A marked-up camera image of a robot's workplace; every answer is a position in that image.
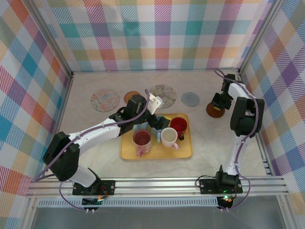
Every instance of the white robotic arm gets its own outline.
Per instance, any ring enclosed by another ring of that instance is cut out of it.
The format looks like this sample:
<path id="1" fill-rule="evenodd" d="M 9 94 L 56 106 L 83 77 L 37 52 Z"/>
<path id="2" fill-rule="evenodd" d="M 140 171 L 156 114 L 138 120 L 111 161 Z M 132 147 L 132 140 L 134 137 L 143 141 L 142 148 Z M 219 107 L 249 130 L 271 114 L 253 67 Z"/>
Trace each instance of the white robotic arm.
<path id="1" fill-rule="evenodd" d="M 165 117 L 158 120 L 154 115 L 155 110 L 162 106 L 160 97 L 150 94 L 146 111 L 144 111 L 145 104 L 146 99 L 143 96 L 135 95 L 128 101 L 126 107 L 122 107 L 118 112 L 96 126 L 69 135 L 64 134 L 64 132 L 57 133 L 45 153 L 43 161 L 48 165 L 63 146 L 74 139 L 73 144 L 67 148 L 50 169 L 59 181 L 73 181 L 80 184 L 84 189 L 88 188 L 87 192 L 92 193 L 92 190 L 95 189 L 94 186 L 98 186 L 95 184 L 100 179 L 92 170 L 78 165 L 80 155 L 95 145 L 130 131 L 134 124 L 148 122 L 150 126 L 157 129 L 169 124 L 170 120 Z"/>
<path id="2" fill-rule="evenodd" d="M 246 93 L 240 86 L 238 86 L 235 83 L 231 83 L 229 86 L 228 94 L 233 98 L 234 101 L 237 101 L 238 97 L 251 99 L 248 94 L 250 92 Z M 238 174 L 236 171 L 236 166 L 238 167 L 238 170 L 240 171 L 241 163 L 244 157 L 244 154 L 246 152 L 246 149 L 248 145 L 252 142 L 252 137 L 249 137 L 246 139 L 245 143 L 242 146 L 242 149 L 240 151 L 239 157 L 238 157 L 238 164 L 235 165 L 235 159 L 236 154 L 238 152 L 238 149 L 240 145 L 242 144 L 242 140 L 246 137 L 246 135 L 240 135 L 236 136 L 234 142 L 232 142 L 231 149 L 229 151 L 229 157 L 226 159 L 225 164 L 223 166 L 224 172 L 228 173 L 229 175 L 236 175 Z"/>
<path id="3" fill-rule="evenodd" d="M 231 80 L 234 79 L 234 75 L 229 74 L 226 77 L 229 77 Z M 238 174 L 236 168 L 240 171 L 246 148 L 251 143 L 255 133 L 261 128 L 264 101 L 262 99 L 256 99 L 252 95 L 250 97 L 250 92 L 245 88 L 245 85 L 240 82 L 233 83 L 232 81 L 224 79 L 222 91 L 222 94 L 216 93 L 212 100 L 212 104 L 217 109 L 230 109 L 231 101 L 235 101 L 235 107 L 230 122 L 231 130 L 235 132 L 235 140 L 232 142 L 228 158 L 223 166 L 224 173 L 235 176 Z M 256 99 L 258 103 L 258 125 L 255 133 L 244 140 L 245 137 L 253 131 L 255 124 L 256 108 L 253 99 Z"/>

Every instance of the metal rail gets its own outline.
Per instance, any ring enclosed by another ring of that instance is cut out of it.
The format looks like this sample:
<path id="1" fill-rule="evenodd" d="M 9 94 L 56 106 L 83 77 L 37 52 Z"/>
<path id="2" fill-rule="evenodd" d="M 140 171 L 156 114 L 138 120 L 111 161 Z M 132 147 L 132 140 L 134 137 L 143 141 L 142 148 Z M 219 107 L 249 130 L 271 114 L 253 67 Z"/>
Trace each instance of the metal rail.
<path id="1" fill-rule="evenodd" d="M 177 178 L 107 178 L 116 180 L 116 197 L 146 198 L 146 197 L 201 197 L 201 196 L 221 196 L 218 194 L 201 195 L 198 187 L 195 186 L 196 177 Z M 250 196 L 275 196 L 286 195 L 288 189 L 282 177 L 249 177 L 251 180 Z M 241 179 L 244 196 L 249 184 Z M 59 184 L 56 178 L 48 178 L 37 183 L 32 183 L 28 198 L 60 198 Z M 66 182 L 61 187 L 61 192 L 65 197 L 94 198 L 98 196 L 73 196 L 73 186 L 71 182 Z"/>

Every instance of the pink mug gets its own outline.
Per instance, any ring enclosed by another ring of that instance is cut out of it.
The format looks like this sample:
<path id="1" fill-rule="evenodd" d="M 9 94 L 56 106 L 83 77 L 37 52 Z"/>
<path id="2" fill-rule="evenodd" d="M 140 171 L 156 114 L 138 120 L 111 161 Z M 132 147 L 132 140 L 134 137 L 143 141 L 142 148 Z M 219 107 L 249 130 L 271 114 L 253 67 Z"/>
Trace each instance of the pink mug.
<path id="1" fill-rule="evenodd" d="M 137 156 L 148 153 L 152 148 L 152 137 L 148 130 L 137 130 L 133 134 L 133 141 L 137 148 Z"/>

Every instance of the mug handle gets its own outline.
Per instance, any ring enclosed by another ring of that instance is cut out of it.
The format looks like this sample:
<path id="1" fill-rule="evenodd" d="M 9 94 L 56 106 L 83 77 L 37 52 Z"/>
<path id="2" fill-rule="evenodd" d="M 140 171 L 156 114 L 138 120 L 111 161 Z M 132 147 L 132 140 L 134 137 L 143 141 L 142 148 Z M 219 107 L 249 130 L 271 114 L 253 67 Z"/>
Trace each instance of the mug handle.
<path id="1" fill-rule="evenodd" d="M 137 156 L 142 156 L 142 154 L 143 154 L 143 151 L 141 149 L 138 149 L 137 150 Z"/>
<path id="2" fill-rule="evenodd" d="M 161 141 L 161 133 L 158 132 L 158 133 L 157 133 L 157 142 L 160 142 L 160 141 Z"/>
<path id="3" fill-rule="evenodd" d="M 172 148 L 174 148 L 174 149 L 179 149 L 179 146 L 178 146 L 177 143 L 174 142 L 174 143 L 172 144 Z"/>
<path id="4" fill-rule="evenodd" d="M 184 134 L 181 134 L 181 135 L 180 135 L 179 140 L 180 140 L 180 141 L 183 141 L 183 140 L 184 140 Z"/>

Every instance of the robotic arm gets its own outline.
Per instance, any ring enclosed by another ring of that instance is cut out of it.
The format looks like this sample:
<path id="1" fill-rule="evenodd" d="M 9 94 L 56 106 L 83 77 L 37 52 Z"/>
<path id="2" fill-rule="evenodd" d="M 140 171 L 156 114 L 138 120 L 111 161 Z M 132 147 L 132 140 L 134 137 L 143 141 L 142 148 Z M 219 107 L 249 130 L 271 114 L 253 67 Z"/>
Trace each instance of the robotic arm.
<path id="1" fill-rule="evenodd" d="M 79 156 L 101 142 L 127 133 L 132 130 L 134 124 L 148 122 L 151 127 L 156 129 L 162 129 L 168 126 L 170 120 L 165 117 L 158 120 L 154 114 L 155 110 L 162 105 L 162 100 L 152 94 L 150 94 L 147 110 L 139 118 L 132 122 L 115 124 L 138 116 L 145 108 L 145 104 L 146 99 L 143 96 L 134 95 L 128 101 L 126 107 L 120 108 L 116 113 L 94 127 L 113 124 L 111 126 L 98 128 L 90 132 L 84 130 L 69 135 L 66 135 L 64 132 L 57 133 L 43 157 L 43 162 L 48 165 L 72 139 L 85 133 L 82 138 L 79 138 L 67 148 L 66 152 L 50 167 L 50 170 L 59 181 L 73 181 L 74 189 L 78 189 L 80 193 L 87 195 L 102 194 L 102 181 L 92 170 L 78 165 Z"/>
<path id="2" fill-rule="evenodd" d="M 262 119 L 264 113 L 264 100 L 256 99 L 258 105 L 258 117 L 256 117 L 256 107 L 253 97 L 249 96 L 250 92 L 245 88 L 241 82 L 233 82 L 235 80 L 234 74 L 225 76 L 222 86 L 222 93 L 216 93 L 212 104 L 215 110 L 221 111 L 223 109 L 229 110 L 232 100 L 235 101 L 234 110 L 232 113 L 230 128 L 235 132 L 235 140 L 232 142 L 231 149 L 228 153 L 228 158 L 225 161 L 224 168 L 220 166 L 219 171 L 216 173 L 214 190 L 219 193 L 229 188 L 238 189 L 240 184 L 239 172 L 244 153 L 247 146 L 251 143 L 252 138 L 258 133 L 262 126 Z M 255 119 L 258 118 L 258 123 L 255 131 Z"/>

